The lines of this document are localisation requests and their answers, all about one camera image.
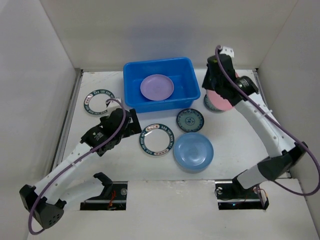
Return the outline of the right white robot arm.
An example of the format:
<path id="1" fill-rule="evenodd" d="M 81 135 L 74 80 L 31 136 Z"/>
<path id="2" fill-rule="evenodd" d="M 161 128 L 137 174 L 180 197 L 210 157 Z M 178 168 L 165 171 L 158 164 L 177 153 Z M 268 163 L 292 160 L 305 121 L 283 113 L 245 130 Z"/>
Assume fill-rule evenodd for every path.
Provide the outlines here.
<path id="1" fill-rule="evenodd" d="M 236 109 L 258 135 L 268 154 L 232 179 L 232 193 L 242 198 L 251 188 L 275 181 L 293 167 L 306 153 L 307 146 L 281 129 L 252 79 L 236 74 L 231 56 L 211 56 L 206 66 L 202 87 L 210 103 L 220 111 Z"/>

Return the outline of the purple plastic plate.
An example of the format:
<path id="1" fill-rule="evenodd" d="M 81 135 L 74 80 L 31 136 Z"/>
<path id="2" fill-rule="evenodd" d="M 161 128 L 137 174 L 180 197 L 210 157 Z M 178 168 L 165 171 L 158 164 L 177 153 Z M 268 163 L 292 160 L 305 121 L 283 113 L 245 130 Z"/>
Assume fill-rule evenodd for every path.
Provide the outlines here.
<path id="1" fill-rule="evenodd" d="M 163 101 L 174 92 L 173 81 L 162 74 L 152 74 L 143 79 L 140 84 L 141 94 L 151 101 Z"/>

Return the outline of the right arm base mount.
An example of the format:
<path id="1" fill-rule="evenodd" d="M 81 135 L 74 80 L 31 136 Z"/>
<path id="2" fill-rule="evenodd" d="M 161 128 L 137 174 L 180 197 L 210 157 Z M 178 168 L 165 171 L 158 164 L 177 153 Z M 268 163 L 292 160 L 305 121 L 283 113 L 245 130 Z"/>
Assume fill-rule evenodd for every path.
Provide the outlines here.
<path id="1" fill-rule="evenodd" d="M 243 193 L 237 193 L 233 189 L 231 180 L 217 180 L 214 194 L 217 198 L 219 210 L 263 210 L 269 205 L 269 198 L 266 191 L 260 186 L 253 186 L 245 189 Z"/>

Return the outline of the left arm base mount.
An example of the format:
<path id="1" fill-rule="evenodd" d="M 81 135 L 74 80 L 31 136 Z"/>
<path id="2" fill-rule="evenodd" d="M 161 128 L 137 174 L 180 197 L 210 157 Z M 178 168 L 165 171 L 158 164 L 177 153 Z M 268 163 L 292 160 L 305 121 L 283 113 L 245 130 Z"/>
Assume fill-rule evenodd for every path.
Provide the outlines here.
<path id="1" fill-rule="evenodd" d="M 81 211 L 125 211 L 127 208 L 128 182 L 115 181 L 104 186 L 100 195 L 80 203 Z"/>

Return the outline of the white plate green lettered rim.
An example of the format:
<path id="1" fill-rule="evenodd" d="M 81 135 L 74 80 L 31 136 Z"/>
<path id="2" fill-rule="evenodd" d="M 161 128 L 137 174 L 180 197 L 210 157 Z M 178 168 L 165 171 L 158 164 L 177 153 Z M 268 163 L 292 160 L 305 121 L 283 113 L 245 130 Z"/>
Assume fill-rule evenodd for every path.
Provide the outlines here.
<path id="1" fill-rule="evenodd" d="M 175 136 L 173 131 L 161 123 L 146 126 L 139 136 L 141 149 L 152 157 L 166 155 L 174 146 Z"/>

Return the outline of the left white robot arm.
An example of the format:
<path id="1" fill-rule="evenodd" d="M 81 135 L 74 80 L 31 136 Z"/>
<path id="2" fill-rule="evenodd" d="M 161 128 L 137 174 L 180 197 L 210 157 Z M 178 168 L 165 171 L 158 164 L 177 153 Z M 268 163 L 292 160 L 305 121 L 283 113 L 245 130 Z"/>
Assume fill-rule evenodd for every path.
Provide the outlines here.
<path id="1" fill-rule="evenodd" d="M 123 138 L 141 131 L 135 109 L 117 108 L 109 116 L 101 117 L 100 123 L 81 137 L 75 149 L 52 172 L 34 185 L 24 185 L 19 190 L 19 195 L 29 213 L 29 232 L 36 235 L 32 230 L 32 220 L 36 220 L 46 230 L 61 219 L 64 208 L 69 203 L 67 187 L 86 168 L 91 157 L 102 157 Z"/>

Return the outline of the pink plastic plate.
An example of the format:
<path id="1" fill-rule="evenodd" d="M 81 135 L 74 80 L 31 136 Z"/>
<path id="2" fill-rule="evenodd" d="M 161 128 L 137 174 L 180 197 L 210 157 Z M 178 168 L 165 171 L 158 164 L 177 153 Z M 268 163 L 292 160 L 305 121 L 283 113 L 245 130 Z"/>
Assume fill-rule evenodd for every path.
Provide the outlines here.
<path id="1" fill-rule="evenodd" d="M 219 111 L 225 112 L 234 108 L 228 100 L 222 98 L 214 90 L 206 90 L 206 95 L 213 107 Z"/>

